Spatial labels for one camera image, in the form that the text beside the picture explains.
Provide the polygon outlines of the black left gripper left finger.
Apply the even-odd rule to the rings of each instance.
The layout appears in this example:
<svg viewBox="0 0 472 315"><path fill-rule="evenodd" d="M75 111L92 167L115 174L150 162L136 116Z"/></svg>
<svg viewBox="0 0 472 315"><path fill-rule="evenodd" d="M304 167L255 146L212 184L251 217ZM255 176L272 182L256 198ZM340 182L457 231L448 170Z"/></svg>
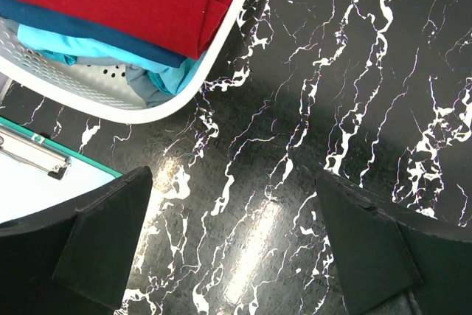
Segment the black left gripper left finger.
<svg viewBox="0 0 472 315"><path fill-rule="evenodd" d="M138 167L1 223L2 314L112 314L122 305L153 175Z"/></svg>

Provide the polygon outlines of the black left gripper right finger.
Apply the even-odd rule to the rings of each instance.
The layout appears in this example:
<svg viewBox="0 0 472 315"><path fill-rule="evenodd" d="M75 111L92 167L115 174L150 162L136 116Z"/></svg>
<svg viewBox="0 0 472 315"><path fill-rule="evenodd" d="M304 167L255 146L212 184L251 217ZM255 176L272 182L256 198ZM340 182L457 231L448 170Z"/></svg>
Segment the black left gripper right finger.
<svg viewBox="0 0 472 315"><path fill-rule="evenodd" d="M349 314L470 314L471 230L326 170L316 191Z"/></svg>

